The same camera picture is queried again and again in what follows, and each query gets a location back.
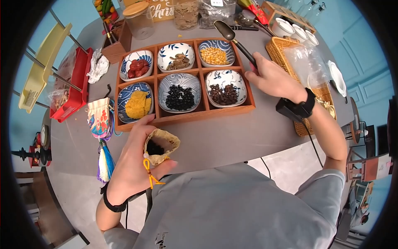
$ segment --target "red tray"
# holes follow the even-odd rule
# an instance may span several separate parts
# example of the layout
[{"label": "red tray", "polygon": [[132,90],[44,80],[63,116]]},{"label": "red tray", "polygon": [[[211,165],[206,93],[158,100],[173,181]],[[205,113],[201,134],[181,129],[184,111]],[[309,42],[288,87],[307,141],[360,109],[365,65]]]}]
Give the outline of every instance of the red tray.
[{"label": "red tray", "polygon": [[54,112],[53,109],[50,109],[50,118],[56,119],[60,123],[87,103],[88,76],[86,75],[90,71],[90,61],[93,56],[93,49],[89,48],[87,52],[88,54],[79,47],[76,49],[76,62],[73,68],[72,78],[70,79],[70,83],[77,86],[82,91],[79,92],[70,87],[67,102],[56,112]]}]

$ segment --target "wicker basket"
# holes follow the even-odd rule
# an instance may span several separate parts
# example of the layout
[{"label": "wicker basket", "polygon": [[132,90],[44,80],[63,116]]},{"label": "wicker basket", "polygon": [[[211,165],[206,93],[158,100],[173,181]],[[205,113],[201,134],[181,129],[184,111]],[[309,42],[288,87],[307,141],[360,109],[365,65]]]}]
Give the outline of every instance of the wicker basket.
[{"label": "wicker basket", "polygon": [[[265,46],[265,49],[268,51],[269,56],[271,59],[281,66],[290,76],[293,77],[298,83],[300,83],[299,78],[296,75],[296,72],[293,70],[292,66],[289,64],[288,60],[285,57],[283,52],[283,48],[290,47],[292,45],[296,45],[299,42],[296,39],[292,39],[290,37],[279,38],[279,37],[272,37],[269,43]],[[330,90],[327,83],[323,83],[319,85],[317,88],[313,88],[312,92],[318,97],[321,98],[323,101],[329,101],[330,105],[333,105],[332,96],[330,95]],[[305,125],[307,126],[310,134],[314,134],[310,122],[308,119],[303,119]],[[300,137],[304,137],[308,135],[307,130],[301,123],[294,122],[296,133]]]}]

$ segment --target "wooden lid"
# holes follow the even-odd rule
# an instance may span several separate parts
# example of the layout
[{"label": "wooden lid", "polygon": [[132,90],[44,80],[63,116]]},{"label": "wooden lid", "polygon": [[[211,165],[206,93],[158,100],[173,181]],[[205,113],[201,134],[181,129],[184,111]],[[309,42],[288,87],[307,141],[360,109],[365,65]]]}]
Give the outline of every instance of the wooden lid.
[{"label": "wooden lid", "polygon": [[123,11],[123,15],[125,17],[130,17],[130,16],[133,16],[135,14],[138,14],[138,13],[146,10],[148,7],[149,7],[149,3],[147,1],[138,2],[138,3],[128,6]]}]

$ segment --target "gray table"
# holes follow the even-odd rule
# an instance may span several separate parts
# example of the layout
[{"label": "gray table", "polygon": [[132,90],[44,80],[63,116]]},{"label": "gray table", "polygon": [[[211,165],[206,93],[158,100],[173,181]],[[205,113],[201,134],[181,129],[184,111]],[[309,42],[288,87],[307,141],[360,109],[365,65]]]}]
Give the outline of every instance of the gray table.
[{"label": "gray table", "polygon": [[[78,37],[83,47],[100,48],[105,36],[101,34],[103,26],[98,19],[87,25]],[[133,38],[131,50],[165,41],[197,37],[221,37],[215,29],[193,29],[178,31],[173,21],[156,23],[156,32],[150,38],[137,41]],[[236,38],[250,51],[260,52],[269,58],[265,45],[270,40],[267,33],[258,31],[237,31]],[[321,37],[317,37],[319,48],[326,61],[334,58]],[[250,70],[249,61],[240,54],[244,67]],[[89,102],[103,98],[110,84],[114,96],[118,64],[109,67],[109,71],[95,84],[89,85]],[[299,137],[293,122],[275,111],[279,98],[272,97],[252,86],[256,109],[247,114],[214,118],[205,121],[188,122],[164,126],[165,129],[179,137],[181,146],[172,154],[178,166],[172,173],[181,173],[208,169],[232,163],[243,162],[270,155],[309,140]],[[338,123],[344,126],[353,120],[351,102],[345,104],[337,90],[331,88],[336,108]],[[87,124],[87,113],[84,109],[71,115],[63,123],[52,121],[51,148],[53,163],[57,171],[70,174],[96,176],[98,166],[98,140],[92,137]],[[112,136],[107,143],[112,157],[118,160],[129,133],[120,137]]]}]

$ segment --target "spice jar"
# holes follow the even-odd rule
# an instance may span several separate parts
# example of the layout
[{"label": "spice jar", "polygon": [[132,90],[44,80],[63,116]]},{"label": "spice jar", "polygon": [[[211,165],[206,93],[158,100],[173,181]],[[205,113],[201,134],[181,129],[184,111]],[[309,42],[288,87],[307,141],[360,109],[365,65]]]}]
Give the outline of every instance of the spice jar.
[{"label": "spice jar", "polygon": [[93,0],[93,4],[104,22],[113,23],[119,18],[118,13],[113,6],[112,0]]},{"label": "spice jar", "polygon": [[251,12],[250,10],[243,10],[236,16],[235,22],[243,27],[250,27],[254,24],[255,18],[256,15],[253,12]]},{"label": "spice jar", "polygon": [[135,39],[146,39],[155,32],[152,14],[147,1],[128,6],[123,11],[123,15]]},{"label": "spice jar", "polygon": [[198,23],[197,0],[173,0],[174,23],[179,30],[194,29]]}]

